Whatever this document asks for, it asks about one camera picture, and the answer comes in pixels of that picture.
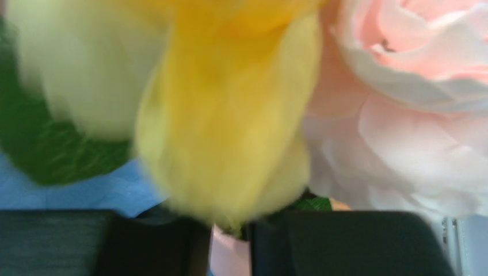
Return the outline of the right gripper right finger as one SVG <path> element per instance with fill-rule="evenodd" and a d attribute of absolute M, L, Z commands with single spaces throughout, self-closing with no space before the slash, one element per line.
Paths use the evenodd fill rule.
<path fill-rule="evenodd" d="M 430 226 L 407 212 L 286 210 L 249 234 L 253 275 L 454 274 Z"/>

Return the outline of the pink cylindrical vase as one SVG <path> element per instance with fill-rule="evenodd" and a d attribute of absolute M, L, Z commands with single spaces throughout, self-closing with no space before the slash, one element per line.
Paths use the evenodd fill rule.
<path fill-rule="evenodd" d="M 214 226 L 209 247 L 208 274 L 214 276 L 251 276 L 250 244 L 226 235 Z"/>

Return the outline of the blue wrapping paper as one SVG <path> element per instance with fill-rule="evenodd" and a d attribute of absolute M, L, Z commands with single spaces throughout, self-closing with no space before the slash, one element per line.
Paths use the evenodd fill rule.
<path fill-rule="evenodd" d="M 107 175 L 67 186 L 40 187 L 1 156 L 2 210 L 110 209 L 136 217 L 164 199 L 135 160 Z"/>

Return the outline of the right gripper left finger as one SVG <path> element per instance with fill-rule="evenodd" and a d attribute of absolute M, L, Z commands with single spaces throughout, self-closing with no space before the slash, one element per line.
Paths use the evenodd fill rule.
<path fill-rule="evenodd" d="M 207 275 L 209 233 L 161 207 L 1 212 L 2 275 Z"/>

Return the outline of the pink rose stem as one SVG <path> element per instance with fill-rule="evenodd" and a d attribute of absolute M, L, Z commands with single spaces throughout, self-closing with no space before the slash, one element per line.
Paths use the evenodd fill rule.
<path fill-rule="evenodd" d="M 487 2 L 330 1 L 310 190 L 355 210 L 487 215 Z"/>

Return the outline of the flower bouquet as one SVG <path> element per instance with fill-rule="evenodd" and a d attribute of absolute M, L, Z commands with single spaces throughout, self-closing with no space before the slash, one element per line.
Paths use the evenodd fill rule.
<path fill-rule="evenodd" d="M 132 140 L 169 209 L 238 235 L 303 192 L 323 1 L 7 1 L 53 119 Z"/>

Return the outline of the aluminium rail frame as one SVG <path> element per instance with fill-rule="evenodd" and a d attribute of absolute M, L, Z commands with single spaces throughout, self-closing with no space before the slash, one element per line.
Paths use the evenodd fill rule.
<path fill-rule="evenodd" d="M 446 217 L 442 220 L 441 226 L 444 252 L 455 274 L 463 275 L 458 222 L 454 218 Z"/>

